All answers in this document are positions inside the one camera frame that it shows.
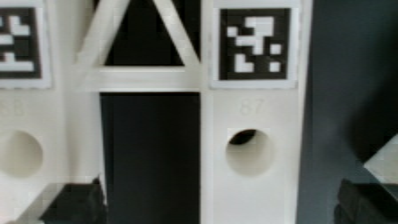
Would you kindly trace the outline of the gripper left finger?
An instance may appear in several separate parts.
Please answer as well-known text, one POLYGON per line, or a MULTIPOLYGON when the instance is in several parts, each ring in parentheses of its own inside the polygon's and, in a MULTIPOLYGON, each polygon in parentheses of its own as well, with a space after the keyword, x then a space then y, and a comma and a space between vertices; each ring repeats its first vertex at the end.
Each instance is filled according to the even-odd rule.
POLYGON ((99 179, 64 185, 39 220, 44 224, 108 224, 99 179))

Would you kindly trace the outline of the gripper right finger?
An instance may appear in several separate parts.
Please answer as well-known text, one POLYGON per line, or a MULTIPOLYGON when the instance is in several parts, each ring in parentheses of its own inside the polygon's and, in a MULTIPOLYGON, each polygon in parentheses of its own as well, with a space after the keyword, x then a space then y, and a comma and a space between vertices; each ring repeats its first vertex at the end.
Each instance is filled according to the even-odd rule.
POLYGON ((334 224, 398 224, 398 200, 376 183, 341 181, 334 224))

